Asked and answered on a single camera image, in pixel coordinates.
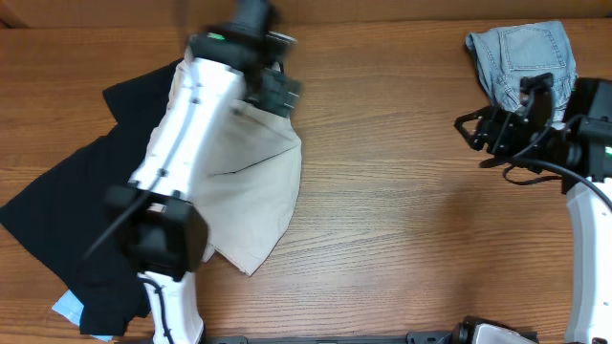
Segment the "beige shorts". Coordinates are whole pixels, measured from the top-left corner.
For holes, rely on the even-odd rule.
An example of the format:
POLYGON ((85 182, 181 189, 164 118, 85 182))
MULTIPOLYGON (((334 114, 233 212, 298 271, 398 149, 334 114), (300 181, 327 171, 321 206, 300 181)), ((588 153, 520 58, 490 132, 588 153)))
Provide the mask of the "beige shorts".
POLYGON ((197 169, 179 178, 208 226, 198 263, 220 253, 253 275, 295 212, 302 142, 289 118, 235 100, 197 169))

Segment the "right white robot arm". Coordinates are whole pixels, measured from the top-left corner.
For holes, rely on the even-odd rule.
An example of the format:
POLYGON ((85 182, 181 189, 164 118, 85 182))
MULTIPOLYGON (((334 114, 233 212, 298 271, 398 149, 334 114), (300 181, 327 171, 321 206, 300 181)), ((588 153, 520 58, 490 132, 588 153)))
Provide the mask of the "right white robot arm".
POLYGON ((533 183, 561 182, 574 238, 572 312, 567 343, 611 340, 611 83, 577 80, 554 126, 553 77, 520 81, 523 109, 487 106, 454 122, 469 147, 486 150, 483 168, 535 173, 533 183))

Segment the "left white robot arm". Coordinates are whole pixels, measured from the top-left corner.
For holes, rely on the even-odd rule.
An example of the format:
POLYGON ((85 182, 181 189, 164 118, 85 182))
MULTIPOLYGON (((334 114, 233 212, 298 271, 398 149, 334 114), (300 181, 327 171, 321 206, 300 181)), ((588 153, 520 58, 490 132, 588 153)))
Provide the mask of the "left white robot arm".
POLYGON ((220 253, 254 273, 288 228, 301 174, 291 124, 293 39, 213 29, 190 38, 142 163, 105 202, 152 311, 156 343, 200 343, 195 274, 220 253))

